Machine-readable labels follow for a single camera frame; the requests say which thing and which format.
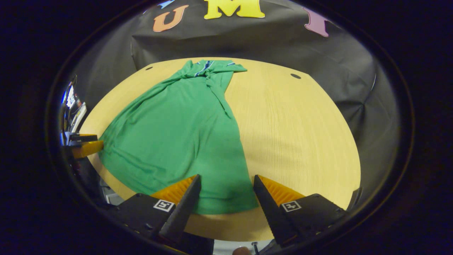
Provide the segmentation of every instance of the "orange letter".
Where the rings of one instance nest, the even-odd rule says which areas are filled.
[[[162,32],[162,31],[168,30],[168,29],[176,26],[181,21],[181,19],[183,17],[184,9],[187,7],[189,7],[189,5],[183,5],[181,7],[174,9],[173,10],[174,18],[168,24],[164,24],[164,21],[165,21],[165,17],[169,14],[169,12],[162,13],[161,15],[155,17],[154,26],[153,26],[154,32]]]

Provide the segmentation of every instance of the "yellow letter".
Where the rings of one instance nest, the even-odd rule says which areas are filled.
[[[231,16],[240,6],[241,9],[236,13],[239,17],[264,18],[264,13],[260,10],[260,0],[205,0],[207,2],[207,14],[204,19],[210,20],[220,18],[222,13]]]

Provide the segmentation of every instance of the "wooden table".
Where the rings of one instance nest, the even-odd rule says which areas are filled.
[[[100,137],[125,106],[188,60],[150,64],[131,75],[94,107],[80,133]],[[306,196],[319,193],[346,209],[352,192],[359,188],[360,163],[351,131],[334,102],[305,73],[253,60],[231,60],[248,70],[234,73],[225,95],[239,125],[250,178],[260,174]],[[97,154],[88,158],[119,196],[126,200],[135,194],[110,174]],[[191,215],[185,231],[218,240],[273,239],[260,207],[234,214]]]

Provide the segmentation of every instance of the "pink letter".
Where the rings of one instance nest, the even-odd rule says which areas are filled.
[[[303,7],[302,9],[304,9],[308,13],[308,24],[305,25],[305,28],[324,37],[329,37],[329,34],[326,32],[325,23],[325,21],[328,20],[305,7]]]

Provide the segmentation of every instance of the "green shirt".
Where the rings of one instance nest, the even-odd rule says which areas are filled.
[[[239,128],[225,100],[233,73],[243,71],[231,61],[188,61],[115,117],[100,138],[104,166],[145,194],[200,174],[194,213],[257,207]]]

